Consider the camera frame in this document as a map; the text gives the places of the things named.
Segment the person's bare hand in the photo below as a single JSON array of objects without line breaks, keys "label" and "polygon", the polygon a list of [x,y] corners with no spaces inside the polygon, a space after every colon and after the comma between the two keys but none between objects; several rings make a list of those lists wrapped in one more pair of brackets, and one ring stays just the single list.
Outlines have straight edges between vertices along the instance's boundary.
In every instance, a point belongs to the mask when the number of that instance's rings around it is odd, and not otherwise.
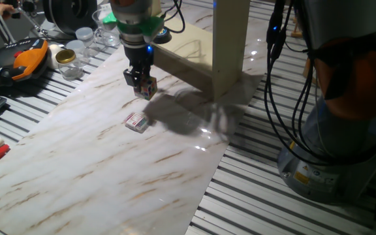
[{"label": "person's bare hand", "polygon": [[4,20],[11,17],[16,12],[16,9],[12,5],[0,3],[0,15]]}]

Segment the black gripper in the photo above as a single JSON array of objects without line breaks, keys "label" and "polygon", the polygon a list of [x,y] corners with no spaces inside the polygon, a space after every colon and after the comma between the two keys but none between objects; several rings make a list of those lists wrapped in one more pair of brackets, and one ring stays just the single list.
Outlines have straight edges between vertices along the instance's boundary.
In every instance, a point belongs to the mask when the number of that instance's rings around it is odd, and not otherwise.
[{"label": "black gripper", "polygon": [[141,48],[124,47],[125,55],[129,60],[129,68],[123,71],[128,86],[138,87],[140,75],[143,78],[150,77],[151,66],[153,65],[153,48],[149,44]]}]

